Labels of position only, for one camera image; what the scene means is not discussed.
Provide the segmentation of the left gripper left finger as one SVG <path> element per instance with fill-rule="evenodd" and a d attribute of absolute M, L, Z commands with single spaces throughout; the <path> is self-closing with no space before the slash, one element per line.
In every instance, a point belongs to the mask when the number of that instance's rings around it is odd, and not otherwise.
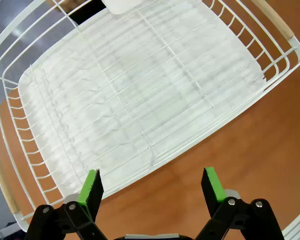
<path fill-rule="evenodd" d="M 63 240 L 76 233 L 81 240 L 105 240 L 96 225 L 104 188 L 100 171 L 90 170 L 76 200 L 58 208 L 43 204 L 36 208 L 27 229 L 26 240 Z"/>

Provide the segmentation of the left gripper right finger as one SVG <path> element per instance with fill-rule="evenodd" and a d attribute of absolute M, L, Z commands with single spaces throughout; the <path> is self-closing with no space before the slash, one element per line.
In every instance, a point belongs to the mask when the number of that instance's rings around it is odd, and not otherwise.
<path fill-rule="evenodd" d="M 284 236 L 270 203 L 257 198 L 246 203 L 227 196 L 213 167 L 205 167 L 201 188 L 210 220 L 197 240 L 223 240 L 230 229 L 239 230 L 246 240 L 283 240 Z"/>

